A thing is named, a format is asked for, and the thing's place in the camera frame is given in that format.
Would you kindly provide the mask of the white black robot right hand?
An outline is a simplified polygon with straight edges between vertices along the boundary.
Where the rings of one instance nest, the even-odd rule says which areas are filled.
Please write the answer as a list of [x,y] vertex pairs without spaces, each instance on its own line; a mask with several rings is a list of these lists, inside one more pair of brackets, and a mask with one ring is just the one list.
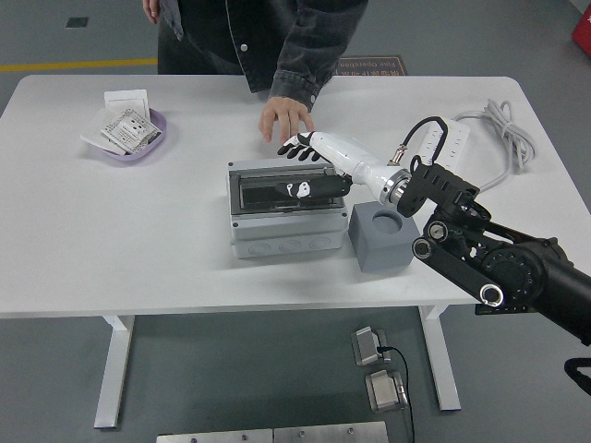
[[410,182],[411,174],[399,165],[387,165],[352,138],[312,131],[289,138],[279,155],[300,161],[309,155],[330,162],[335,172],[348,175],[355,185],[365,185],[382,205],[397,205]]

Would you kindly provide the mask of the person's left hand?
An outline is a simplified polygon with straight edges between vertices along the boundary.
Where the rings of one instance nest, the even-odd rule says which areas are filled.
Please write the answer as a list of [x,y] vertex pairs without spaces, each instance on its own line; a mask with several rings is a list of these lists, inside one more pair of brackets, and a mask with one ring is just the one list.
[[286,97],[270,97],[259,118],[259,132],[265,142],[271,142],[274,125],[279,125],[279,140],[283,144],[295,136],[303,125],[307,131],[315,126],[310,111],[301,102]]

